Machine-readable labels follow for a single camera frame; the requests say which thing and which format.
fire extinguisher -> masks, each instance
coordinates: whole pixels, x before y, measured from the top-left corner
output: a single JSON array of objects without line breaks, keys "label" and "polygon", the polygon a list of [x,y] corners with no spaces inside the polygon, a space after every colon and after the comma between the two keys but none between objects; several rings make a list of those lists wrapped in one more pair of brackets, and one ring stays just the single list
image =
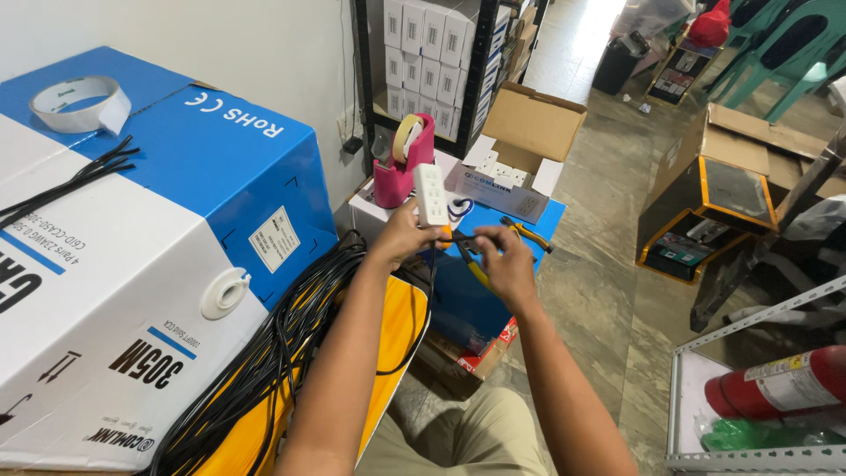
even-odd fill
[{"label": "fire extinguisher", "polygon": [[846,346],[829,346],[705,383],[711,408],[723,418],[767,420],[846,402]]}]

person's left hand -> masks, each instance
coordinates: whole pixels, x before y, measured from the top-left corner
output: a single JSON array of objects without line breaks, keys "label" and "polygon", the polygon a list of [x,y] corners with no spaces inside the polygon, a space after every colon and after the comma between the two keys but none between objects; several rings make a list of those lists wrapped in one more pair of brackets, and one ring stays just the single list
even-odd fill
[{"label": "person's left hand", "polygon": [[411,253],[438,238],[449,238],[447,233],[439,227],[417,228],[420,217],[414,214],[416,206],[417,198],[410,198],[393,212],[385,229],[368,251],[368,257],[389,263],[391,269],[396,271],[399,264]]}]

red bag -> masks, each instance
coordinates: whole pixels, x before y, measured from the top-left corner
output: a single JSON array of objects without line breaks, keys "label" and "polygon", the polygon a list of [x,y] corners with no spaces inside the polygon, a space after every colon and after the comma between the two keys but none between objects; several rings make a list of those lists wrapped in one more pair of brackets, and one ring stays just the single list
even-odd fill
[{"label": "red bag", "polygon": [[701,14],[690,26],[688,38],[701,47],[718,47],[728,38],[728,0],[720,0],[713,10]]}]

tiled floor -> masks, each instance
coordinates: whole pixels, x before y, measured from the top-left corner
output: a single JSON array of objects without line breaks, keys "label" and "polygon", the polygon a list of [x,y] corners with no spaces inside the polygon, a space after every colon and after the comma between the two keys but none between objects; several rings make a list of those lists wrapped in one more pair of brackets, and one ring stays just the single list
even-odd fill
[{"label": "tiled floor", "polygon": [[[640,113],[648,71],[615,97],[590,89],[605,32],[621,8],[620,0],[557,0],[547,11],[526,74],[527,86],[586,103],[589,111],[553,195],[568,208],[552,238],[557,249],[541,264],[537,281],[558,333],[618,422],[641,473],[668,474],[663,458],[670,353],[696,337],[687,317],[696,288],[635,267],[635,231],[658,160],[704,103],[696,91],[679,108],[653,104],[651,113]],[[727,50],[707,79],[732,55]],[[631,102],[622,101],[624,93]],[[766,83],[739,110],[761,117],[781,94]],[[803,97],[780,123],[827,140],[841,121],[826,112],[822,99]],[[725,308],[753,303],[739,291]],[[718,325],[712,322],[711,328]],[[519,340],[485,385],[517,391],[534,414]],[[417,437],[435,418],[466,405],[413,367],[390,412],[407,436],[420,442],[424,439]],[[555,474],[539,429],[538,435]]]}]

blue and white cable box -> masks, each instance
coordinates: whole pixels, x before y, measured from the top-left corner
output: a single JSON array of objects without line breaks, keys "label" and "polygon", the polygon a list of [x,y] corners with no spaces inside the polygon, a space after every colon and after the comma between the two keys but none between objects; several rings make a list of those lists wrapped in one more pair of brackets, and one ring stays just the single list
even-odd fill
[{"label": "blue and white cable box", "polygon": [[[30,110],[93,75],[131,102],[118,136],[60,134]],[[147,466],[338,240],[311,127],[107,47],[0,84],[0,209],[127,135],[135,169],[0,230],[0,468]]]}]

